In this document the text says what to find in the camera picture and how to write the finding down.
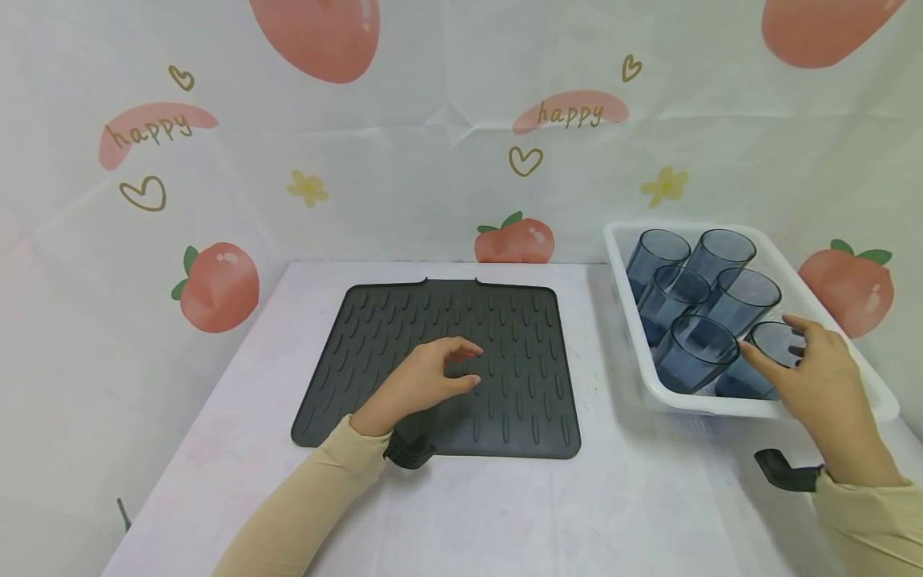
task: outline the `white backdrop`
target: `white backdrop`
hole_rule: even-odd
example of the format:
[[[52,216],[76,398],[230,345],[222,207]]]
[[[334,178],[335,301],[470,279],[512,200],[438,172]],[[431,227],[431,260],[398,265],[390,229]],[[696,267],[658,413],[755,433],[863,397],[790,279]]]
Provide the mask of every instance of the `white backdrop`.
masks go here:
[[[291,259],[596,262],[650,215],[796,266],[849,236],[893,252],[901,312],[860,345],[923,431],[894,348],[923,321],[923,9],[862,5],[4,3],[0,563],[98,574]],[[542,102],[589,115],[514,133]]]

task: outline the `beige sleeve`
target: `beige sleeve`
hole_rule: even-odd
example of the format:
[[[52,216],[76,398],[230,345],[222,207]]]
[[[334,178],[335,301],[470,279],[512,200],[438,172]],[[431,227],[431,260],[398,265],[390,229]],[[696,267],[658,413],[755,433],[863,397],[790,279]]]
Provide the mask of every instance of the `beige sleeve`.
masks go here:
[[[244,523],[212,577],[302,577],[353,499],[378,479],[390,435],[363,437],[347,415]]]
[[[837,485],[821,472],[818,522],[849,575],[923,575],[923,491]]]

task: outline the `pink brush stroke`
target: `pink brush stroke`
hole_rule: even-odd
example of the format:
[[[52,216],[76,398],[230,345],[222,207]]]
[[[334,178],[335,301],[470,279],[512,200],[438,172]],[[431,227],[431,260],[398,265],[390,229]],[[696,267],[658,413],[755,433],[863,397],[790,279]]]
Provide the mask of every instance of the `pink brush stroke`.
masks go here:
[[[542,102],[545,103],[545,111],[548,118],[539,119],[539,111],[542,109]],[[597,106],[603,107],[602,119],[608,122],[625,122],[629,119],[629,107],[625,105],[618,97],[602,92],[600,90],[571,90],[570,92],[560,92],[554,94],[539,102],[529,110],[525,111],[513,123],[513,134],[529,134],[539,126],[546,124],[551,117],[551,112],[560,108],[563,114],[567,113],[568,108],[578,110],[583,106],[591,109]]]
[[[106,123],[113,132],[126,137],[127,144],[120,147],[106,126],[102,128],[100,166],[106,170],[115,170],[125,160],[134,144],[129,136],[132,128],[143,132],[145,123],[157,124],[161,118],[172,119],[174,116],[184,116],[188,124],[195,128],[214,128],[218,125],[218,119],[210,112],[181,102],[152,102],[129,108]]]

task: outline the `white table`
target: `white table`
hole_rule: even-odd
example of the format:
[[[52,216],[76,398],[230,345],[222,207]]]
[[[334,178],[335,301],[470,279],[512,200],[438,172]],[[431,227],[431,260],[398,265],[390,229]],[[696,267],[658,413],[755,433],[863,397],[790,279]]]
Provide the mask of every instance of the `white table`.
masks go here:
[[[641,403],[602,265],[295,262],[115,552],[104,577],[203,577],[309,453],[290,437],[346,290],[424,277],[555,290],[582,447],[569,461],[433,457],[390,465],[308,575],[838,574],[809,499],[771,487],[752,453],[820,457],[794,422],[653,413]],[[923,445],[882,428],[905,475]]]

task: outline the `cup rim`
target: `cup rim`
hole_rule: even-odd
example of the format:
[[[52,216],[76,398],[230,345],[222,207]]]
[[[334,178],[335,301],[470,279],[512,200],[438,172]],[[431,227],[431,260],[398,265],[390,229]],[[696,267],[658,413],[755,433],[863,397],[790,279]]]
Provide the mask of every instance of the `cup rim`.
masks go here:
[[[737,236],[739,236],[740,238],[743,238],[744,240],[746,240],[746,241],[749,243],[750,248],[753,249],[753,254],[750,255],[749,258],[744,258],[743,260],[734,260],[733,258],[724,258],[724,257],[722,257],[721,255],[716,254],[713,250],[711,250],[709,247],[707,247],[707,246],[705,245],[705,236],[708,235],[708,233],[713,233],[713,232],[715,232],[715,231],[722,231],[722,232],[726,232],[726,233],[733,233],[733,234],[736,234]],[[745,263],[745,264],[746,264],[746,263],[750,262],[751,260],[753,260],[754,258],[756,258],[757,249],[756,249],[756,245],[753,243],[753,241],[751,241],[745,234],[741,234],[741,233],[739,233],[739,232],[737,232],[737,231],[732,231],[732,230],[729,229],[729,228],[710,228],[710,229],[708,229],[707,231],[705,231],[704,233],[702,233],[701,236],[699,237],[699,244],[701,245],[702,250],[704,250],[705,252],[707,252],[708,254],[710,254],[710,255],[712,255],[712,256],[714,256],[714,257],[716,257],[716,258],[720,258],[721,260],[724,260],[725,262],[742,262],[742,263]]]
[[[747,301],[742,300],[742,299],[739,299],[739,298],[737,298],[736,296],[730,294],[730,293],[728,292],[728,290],[730,290],[731,287],[728,286],[728,287],[725,288],[725,286],[721,283],[721,275],[723,275],[724,273],[728,272],[729,270],[740,270],[740,272],[737,274],[737,277],[735,277],[735,279],[734,279],[735,281],[737,280],[737,278],[740,277],[741,274],[743,274],[743,273],[745,273],[745,272],[746,272],[746,273],[752,273],[752,274],[759,274],[762,278],[764,278],[764,279],[766,279],[767,281],[771,282],[771,283],[773,284],[773,286],[775,287],[775,291],[777,292],[777,295],[776,295],[775,300],[773,300],[773,302],[772,302],[771,304],[769,304],[769,305],[755,305],[755,304],[753,304],[753,303],[748,303]],[[727,269],[724,269],[724,270],[722,270],[721,272],[719,272],[719,273],[718,273],[718,276],[716,276],[716,277],[714,278],[714,285],[715,285],[716,287],[718,287],[719,289],[721,289],[721,293],[722,293],[723,295],[729,296],[729,297],[733,298],[734,300],[738,301],[739,303],[742,303],[742,304],[744,304],[744,305],[747,305],[748,307],[772,308],[772,307],[775,307],[776,305],[778,305],[779,303],[782,302],[782,289],[779,288],[778,283],[777,283],[776,281],[774,281],[773,279],[769,278],[768,276],[766,276],[765,274],[763,274],[762,272],[759,272],[758,270],[747,269],[747,268],[745,268],[745,267],[728,267]]]
[[[786,322],[779,321],[779,320],[761,320],[760,322],[758,322],[758,323],[756,323],[755,325],[753,325],[753,327],[747,332],[747,336],[744,337],[744,341],[746,341],[747,343],[752,344],[753,346],[755,346],[761,353],[763,353],[764,355],[766,355],[766,358],[768,358],[769,360],[773,361],[773,362],[774,362],[776,365],[778,365],[779,367],[792,368],[792,367],[790,367],[789,365],[785,365],[785,364],[780,363],[779,361],[775,360],[775,358],[773,358],[769,353],[767,353],[766,351],[764,351],[763,348],[760,346],[760,344],[757,343],[757,342],[754,340],[754,338],[753,338],[753,333],[756,332],[756,330],[757,330],[760,326],[762,326],[762,325],[782,325],[783,327],[789,329],[790,331],[796,331],[797,329],[795,329],[795,327],[791,326],[790,324],[788,324],[788,323],[786,323]]]
[[[696,355],[691,350],[683,346],[683,343],[681,343],[676,336],[677,323],[680,322],[682,319],[699,319],[700,322],[702,319],[704,319],[712,323],[713,325],[717,326],[722,331],[724,331],[725,334],[727,334],[727,336],[731,339],[731,342],[734,343],[734,354],[731,355],[730,360],[728,360],[726,363],[718,363],[714,361],[709,361],[707,359],[701,358],[700,356]],[[730,367],[731,365],[734,364],[735,361],[737,361],[738,358],[740,358],[740,344],[737,342],[737,336],[735,336],[734,333],[731,332],[730,329],[726,327],[725,325],[721,324],[717,320],[709,319],[708,317],[705,317],[704,315],[679,315],[678,317],[673,319],[673,322],[670,323],[670,337],[673,339],[673,342],[676,343],[679,348],[686,351],[689,355],[694,357],[696,360],[702,361],[703,363],[707,365],[712,365],[714,367]]]
[[[692,274],[694,274],[696,277],[699,278],[699,280],[701,281],[701,283],[702,283],[703,285],[705,285],[705,297],[704,297],[702,300],[700,300],[700,301],[689,301],[689,300],[685,300],[685,299],[682,299],[682,298],[676,298],[676,297],[674,297],[673,295],[671,295],[670,293],[668,293],[668,292],[666,291],[666,289],[665,289],[663,286],[661,286],[661,285],[660,285],[660,282],[657,280],[657,273],[660,272],[660,271],[663,270],[663,269],[682,269],[682,270],[685,270],[685,271],[687,271],[687,272],[691,272]],[[657,270],[655,270],[655,271],[653,272],[653,276],[651,277],[651,280],[653,281],[653,285],[656,286],[658,289],[660,289],[660,292],[661,292],[661,293],[663,293],[664,295],[670,295],[670,298],[672,298],[673,300],[678,301],[678,302],[680,302],[680,303],[683,303],[684,305],[701,305],[701,304],[707,302],[708,299],[709,299],[709,297],[712,295],[712,287],[708,284],[708,281],[705,280],[705,277],[701,276],[698,272],[696,272],[696,271],[693,270],[693,269],[690,269],[690,268],[688,268],[688,267],[684,267],[684,266],[678,265],[678,264],[667,264],[667,265],[664,265],[664,266],[662,266],[662,267],[657,267]]]
[[[654,233],[654,232],[672,234],[673,236],[675,236],[675,237],[678,238],[679,240],[683,241],[683,244],[686,245],[686,256],[683,257],[683,258],[664,258],[664,257],[661,257],[660,255],[657,255],[655,252],[653,252],[650,248],[648,248],[648,247],[644,244],[644,235],[645,235],[645,234],[648,234],[648,233]],[[664,228],[649,228],[649,229],[647,229],[646,231],[644,231],[643,233],[641,233],[641,236],[638,237],[638,244],[639,244],[641,247],[643,247],[644,250],[647,251],[648,254],[654,255],[654,256],[658,257],[659,259],[665,260],[665,261],[667,261],[667,262],[676,262],[676,263],[683,262],[684,260],[686,260],[687,258],[689,258],[689,255],[692,254],[692,247],[689,246],[689,241],[688,241],[688,240],[686,240],[685,238],[683,238],[683,237],[680,236],[679,234],[676,234],[676,233],[674,233],[673,231],[668,231],[668,230],[666,230],[666,229],[664,229]]]

